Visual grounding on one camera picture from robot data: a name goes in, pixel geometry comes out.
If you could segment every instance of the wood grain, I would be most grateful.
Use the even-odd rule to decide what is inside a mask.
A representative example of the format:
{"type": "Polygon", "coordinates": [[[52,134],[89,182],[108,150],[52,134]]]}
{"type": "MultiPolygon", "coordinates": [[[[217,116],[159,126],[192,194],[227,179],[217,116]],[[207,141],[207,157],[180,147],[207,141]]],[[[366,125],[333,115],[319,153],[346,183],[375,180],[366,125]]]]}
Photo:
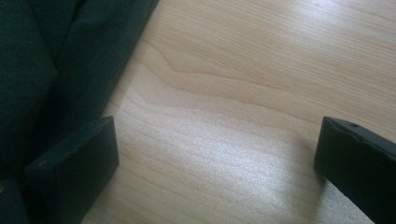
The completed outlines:
{"type": "Polygon", "coordinates": [[[321,119],[396,141],[396,2],[161,0],[83,223],[371,223],[314,172],[321,119]]]}

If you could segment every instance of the dark green fabric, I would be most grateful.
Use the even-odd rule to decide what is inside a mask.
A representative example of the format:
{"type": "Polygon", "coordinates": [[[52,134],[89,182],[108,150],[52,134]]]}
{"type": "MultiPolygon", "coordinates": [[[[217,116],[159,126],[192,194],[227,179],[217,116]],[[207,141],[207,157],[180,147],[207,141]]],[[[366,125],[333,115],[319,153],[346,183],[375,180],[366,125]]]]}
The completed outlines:
{"type": "Polygon", "coordinates": [[[156,3],[0,1],[0,179],[101,117],[156,3]]]}
{"type": "Polygon", "coordinates": [[[56,71],[26,1],[0,1],[0,179],[16,179],[56,71]]]}
{"type": "Polygon", "coordinates": [[[154,1],[88,0],[75,12],[25,164],[106,107],[154,1]]]}
{"type": "Polygon", "coordinates": [[[80,0],[28,0],[35,21],[54,61],[61,50],[80,0]]]}

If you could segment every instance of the tabletop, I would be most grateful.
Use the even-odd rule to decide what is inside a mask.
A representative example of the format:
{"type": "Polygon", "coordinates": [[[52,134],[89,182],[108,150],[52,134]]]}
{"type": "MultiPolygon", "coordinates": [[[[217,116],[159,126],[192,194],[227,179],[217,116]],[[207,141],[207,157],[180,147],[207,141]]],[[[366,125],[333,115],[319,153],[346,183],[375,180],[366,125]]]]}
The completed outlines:
{"type": "Polygon", "coordinates": [[[314,156],[324,116],[396,142],[395,71],[392,0],[160,0],[83,223],[372,223],[314,156]]]}

